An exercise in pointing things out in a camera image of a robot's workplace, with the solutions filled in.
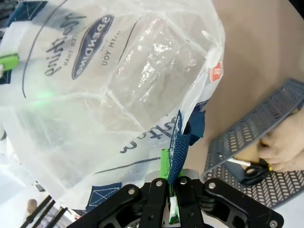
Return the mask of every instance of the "hand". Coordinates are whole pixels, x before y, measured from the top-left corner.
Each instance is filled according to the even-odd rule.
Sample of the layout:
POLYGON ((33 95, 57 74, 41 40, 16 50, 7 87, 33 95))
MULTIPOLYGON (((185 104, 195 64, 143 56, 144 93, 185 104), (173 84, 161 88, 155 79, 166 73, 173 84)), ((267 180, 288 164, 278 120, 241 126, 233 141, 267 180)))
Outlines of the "hand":
POLYGON ((259 148, 259 157, 274 166, 291 161, 304 149, 304 109, 281 122, 262 138, 268 147, 259 148))
POLYGON ((300 171, 304 170, 304 150, 289 162, 282 162, 272 165, 276 172, 300 171))

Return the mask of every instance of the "transparent plastic bag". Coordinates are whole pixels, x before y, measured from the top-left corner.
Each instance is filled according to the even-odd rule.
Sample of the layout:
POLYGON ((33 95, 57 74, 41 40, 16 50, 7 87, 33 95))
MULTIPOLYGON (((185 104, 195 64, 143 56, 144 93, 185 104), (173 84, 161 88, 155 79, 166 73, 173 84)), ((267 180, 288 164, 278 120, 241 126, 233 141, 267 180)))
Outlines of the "transparent plastic bag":
POLYGON ((20 58, 0 86, 1 119, 21 163, 71 208, 86 206, 92 185, 141 183, 158 170, 177 111, 186 122, 223 74, 211 0, 19 7, 0 45, 20 58))

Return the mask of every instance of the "orange tag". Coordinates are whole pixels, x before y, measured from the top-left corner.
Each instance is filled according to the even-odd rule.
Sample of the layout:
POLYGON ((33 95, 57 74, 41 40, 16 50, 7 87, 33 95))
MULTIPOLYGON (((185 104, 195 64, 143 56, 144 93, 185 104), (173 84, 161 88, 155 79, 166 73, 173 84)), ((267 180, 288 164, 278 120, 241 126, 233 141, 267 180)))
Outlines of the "orange tag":
POLYGON ((210 72, 210 81, 214 82, 216 80, 218 80, 220 78, 220 62, 218 62, 218 64, 216 65, 216 67, 214 67, 211 72, 210 72))

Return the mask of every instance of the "gray plastic basket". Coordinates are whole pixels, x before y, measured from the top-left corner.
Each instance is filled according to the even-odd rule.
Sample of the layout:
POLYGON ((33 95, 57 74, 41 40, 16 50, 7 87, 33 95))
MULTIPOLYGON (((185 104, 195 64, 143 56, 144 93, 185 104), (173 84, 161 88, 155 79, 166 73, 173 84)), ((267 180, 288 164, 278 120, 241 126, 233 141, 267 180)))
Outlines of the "gray plastic basket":
POLYGON ((304 100, 304 83, 289 79, 259 106, 210 142, 203 179, 220 178, 269 206, 278 206, 304 190, 304 172, 272 173, 253 187, 240 185, 222 165, 275 128, 304 100))

